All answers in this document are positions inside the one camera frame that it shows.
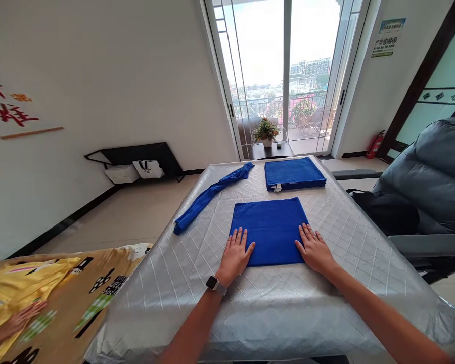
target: tile floor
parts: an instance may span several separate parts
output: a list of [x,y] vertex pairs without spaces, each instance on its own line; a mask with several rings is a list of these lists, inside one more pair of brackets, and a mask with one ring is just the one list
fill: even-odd
[[[382,172],[387,164],[364,157],[323,160],[329,170],[373,169]],[[38,249],[36,253],[72,253],[112,248],[139,242],[155,243],[198,175],[186,176],[181,183],[164,183],[124,188],[71,227]],[[343,188],[370,191],[377,179],[340,181]],[[455,275],[432,288],[455,306]],[[387,354],[353,355],[352,363],[393,363]]]

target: massage table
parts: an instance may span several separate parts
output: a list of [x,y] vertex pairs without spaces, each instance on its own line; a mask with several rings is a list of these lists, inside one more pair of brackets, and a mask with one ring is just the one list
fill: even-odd
[[[268,192],[265,161],[253,161],[248,179],[216,195],[177,236],[174,220],[202,191],[244,163],[207,167],[111,303],[85,359],[91,364],[154,362],[219,267],[234,205],[293,197],[300,199],[312,228],[320,231],[346,271],[430,339],[440,345],[454,342],[454,308],[420,277],[323,164],[311,159],[327,178],[325,187]],[[332,284],[305,264],[291,264],[249,267],[233,282],[200,361],[290,360],[383,350]]]

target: wooden stick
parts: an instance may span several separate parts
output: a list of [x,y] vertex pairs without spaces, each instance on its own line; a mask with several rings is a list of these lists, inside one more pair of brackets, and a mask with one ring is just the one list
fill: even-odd
[[64,128],[62,126],[60,126],[60,127],[52,128],[52,129],[44,129],[44,130],[30,131],[30,132],[21,133],[21,134],[6,135],[6,136],[1,136],[0,139],[13,139],[13,138],[20,138],[20,137],[28,137],[29,135],[44,134],[45,132],[57,131],[57,130],[64,130]]

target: right hand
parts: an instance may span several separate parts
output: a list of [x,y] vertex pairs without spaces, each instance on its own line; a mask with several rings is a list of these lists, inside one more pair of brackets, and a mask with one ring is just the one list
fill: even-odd
[[298,229],[303,244],[295,240],[295,245],[310,268],[326,276],[340,267],[318,231],[314,233],[310,225],[305,223],[303,226],[299,225]]

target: potted plant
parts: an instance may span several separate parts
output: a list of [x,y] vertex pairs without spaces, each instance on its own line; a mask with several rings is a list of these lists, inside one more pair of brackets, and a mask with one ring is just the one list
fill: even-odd
[[275,137],[278,135],[278,126],[268,118],[262,118],[257,129],[253,131],[254,141],[262,141],[265,148],[270,148]]

